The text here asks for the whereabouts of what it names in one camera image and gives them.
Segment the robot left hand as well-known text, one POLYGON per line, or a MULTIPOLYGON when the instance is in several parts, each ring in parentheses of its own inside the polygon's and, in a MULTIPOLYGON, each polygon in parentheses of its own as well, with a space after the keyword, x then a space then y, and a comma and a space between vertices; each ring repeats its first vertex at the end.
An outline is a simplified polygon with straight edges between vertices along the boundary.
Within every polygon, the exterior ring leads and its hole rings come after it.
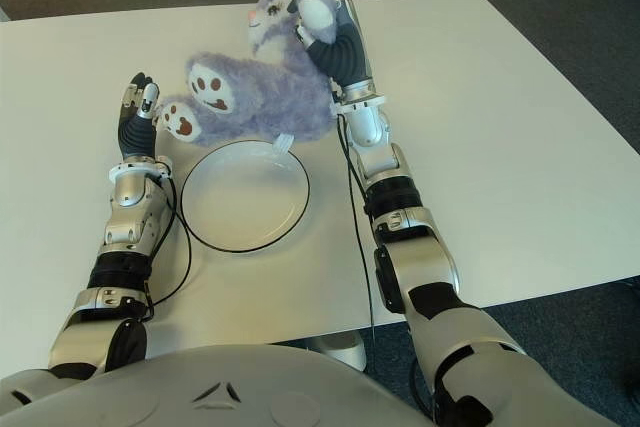
POLYGON ((156 104, 159 87, 143 72, 126 87, 119 113, 118 144, 124 160, 129 157, 154 158, 156 144, 156 104))

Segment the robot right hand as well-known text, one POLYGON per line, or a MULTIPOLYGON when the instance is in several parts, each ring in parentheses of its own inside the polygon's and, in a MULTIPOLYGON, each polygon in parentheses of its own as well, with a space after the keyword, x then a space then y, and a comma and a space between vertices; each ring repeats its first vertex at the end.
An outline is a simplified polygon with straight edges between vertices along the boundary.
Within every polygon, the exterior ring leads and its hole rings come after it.
POLYGON ((292 0, 295 35, 312 63, 340 87, 372 80, 364 37, 352 0, 292 0))

